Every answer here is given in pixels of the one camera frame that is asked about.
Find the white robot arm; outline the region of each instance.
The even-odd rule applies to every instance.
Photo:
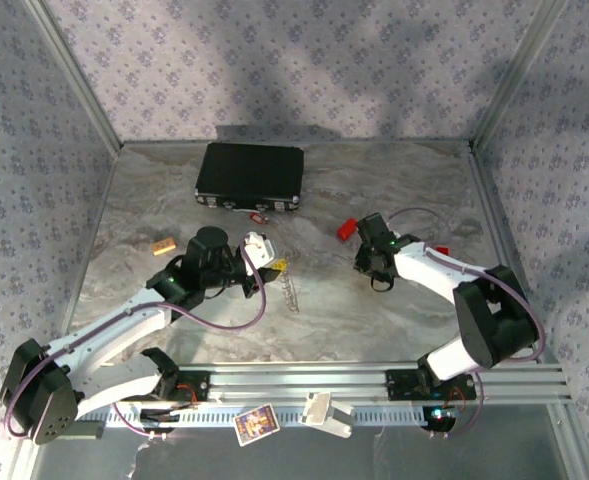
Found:
[[[176,389],[178,367],[157,348],[124,363],[103,365],[183,314],[208,324],[188,313],[203,302],[207,289],[241,285],[248,298],[278,277],[279,270],[268,268],[276,253],[264,236],[250,232],[235,255],[227,240],[219,228],[200,229],[184,255],[174,258],[145,288],[105,317],[45,347],[33,339],[19,346],[0,393],[10,433],[15,433],[9,423],[14,418],[24,429],[16,436],[29,436],[40,445],[92,410],[123,398]],[[261,295],[264,301],[264,290]]]
[[[460,336],[418,361],[425,391],[460,374],[491,368],[537,340],[543,343],[540,321],[509,268],[486,269],[452,259],[412,235],[396,235],[378,213],[357,227],[363,244],[354,266],[372,285],[387,283],[389,291],[395,278],[411,280],[456,308]]]

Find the wooden block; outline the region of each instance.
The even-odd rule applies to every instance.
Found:
[[[160,255],[161,253],[169,252],[175,248],[176,243],[174,243],[174,239],[172,237],[152,244],[152,251],[154,252],[154,255]]]

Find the marble surface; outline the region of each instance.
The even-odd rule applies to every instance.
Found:
[[[289,263],[267,285],[267,311],[255,327],[221,333],[180,319],[128,348],[158,346],[177,363],[225,361],[415,360],[456,332],[453,307],[427,289],[398,281],[390,293],[371,290],[353,269],[358,235],[345,243],[337,228],[349,217],[409,206],[439,212],[392,221],[400,233],[447,244],[464,261],[494,265],[463,142],[330,143],[305,150],[301,208],[270,215],[258,226],[247,213],[196,203],[194,184],[204,144],[150,144],[122,151],[107,199],[71,330],[106,314],[134,294],[204,225],[216,225],[236,244],[249,230],[264,232]],[[159,257],[151,244],[167,236],[178,250]],[[195,313],[221,324],[253,318],[259,296],[240,288],[205,301]]]

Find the card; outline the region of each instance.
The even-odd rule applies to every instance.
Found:
[[[241,447],[276,433],[280,429],[274,408],[269,403],[234,417],[234,430]]]

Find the patterned wall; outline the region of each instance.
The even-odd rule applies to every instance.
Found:
[[[48,0],[122,140],[469,138],[538,0]]]
[[[0,385],[18,344],[60,328],[109,165],[36,25],[0,1]]]
[[[570,0],[482,159],[589,440],[589,0]]]

